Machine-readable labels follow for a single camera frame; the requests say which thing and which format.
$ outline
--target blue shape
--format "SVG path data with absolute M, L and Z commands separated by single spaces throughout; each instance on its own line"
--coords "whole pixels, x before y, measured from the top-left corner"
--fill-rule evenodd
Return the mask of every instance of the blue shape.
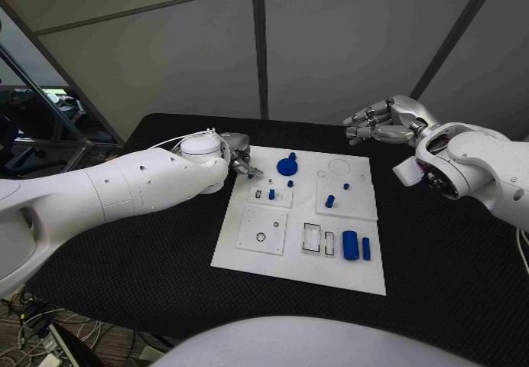
M 333 197 L 333 195 L 329 195 L 328 201 L 326 201 L 326 207 L 328 208 L 333 207 L 333 202 L 335 202 L 335 197 Z
M 369 248 L 369 238 L 362 238 L 362 254 L 364 254 L 364 260 L 372 259 L 372 249 Z
M 279 172 L 284 176 L 293 176 L 297 173 L 297 163 L 293 159 L 284 158 L 279 162 Z
M 358 250 L 358 236 L 355 231 L 345 231 L 342 234 L 343 245 L 345 245 L 345 259 L 358 260 L 361 253 Z

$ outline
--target peg board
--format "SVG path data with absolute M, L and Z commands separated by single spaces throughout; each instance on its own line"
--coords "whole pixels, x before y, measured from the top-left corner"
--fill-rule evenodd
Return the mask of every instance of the peg board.
M 286 177 L 276 166 L 292 152 L 297 155 L 299 170 Z M 369 159 L 253 146 L 251 165 L 264 171 L 264 176 L 237 177 L 212 266 L 387 295 Z M 326 208 L 330 194 L 335 205 Z M 320 226 L 322 247 L 316 255 L 302 250 L 306 223 Z M 345 260 L 342 233 L 348 230 L 358 233 L 356 261 Z M 326 232 L 335 233 L 332 257 L 325 256 Z M 362 257 L 362 237 L 369 237 L 371 261 Z

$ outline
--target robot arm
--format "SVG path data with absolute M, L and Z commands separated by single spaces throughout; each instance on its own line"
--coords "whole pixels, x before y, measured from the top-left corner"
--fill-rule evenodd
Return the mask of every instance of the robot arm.
M 529 143 L 476 125 L 443 124 L 405 96 L 366 108 L 345 125 L 352 145 L 375 138 L 415 147 L 394 167 L 405 186 L 426 180 L 450 199 L 473 196 L 496 217 L 529 231 Z
M 243 173 L 260 176 L 248 143 L 247 135 L 211 132 L 185 139 L 179 151 L 147 149 L 65 174 L 0 180 L 0 296 L 81 232 L 217 192 L 243 158 Z

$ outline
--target circular hole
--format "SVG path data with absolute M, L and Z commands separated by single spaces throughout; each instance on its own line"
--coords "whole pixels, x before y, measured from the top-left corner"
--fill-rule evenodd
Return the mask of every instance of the circular hole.
M 524 198 L 524 195 L 526 194 L 525 190 L 516 190 L 515 195 L 513 195 L 513 200 L 519 201 Z

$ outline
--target black textured mat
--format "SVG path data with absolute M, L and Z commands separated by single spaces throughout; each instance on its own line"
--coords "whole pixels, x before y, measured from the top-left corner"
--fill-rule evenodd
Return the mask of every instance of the black textured mat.
M 390 330 L 485 365 L 528 366 L 529 277 L 515 228 L 475 199 L 403 186 L 391 168 L 413 149 L 378 141 L 352 148 L 339 126 L 156 114 L 126 153 L 208 127 L 247 133 L 254 145 L 371 157 L 388 295 L 209 266 L 235 174 L 218 193 L 84 232 L 31 292 L 88 317 L 181 338 L 247 317 L 293 314 Z

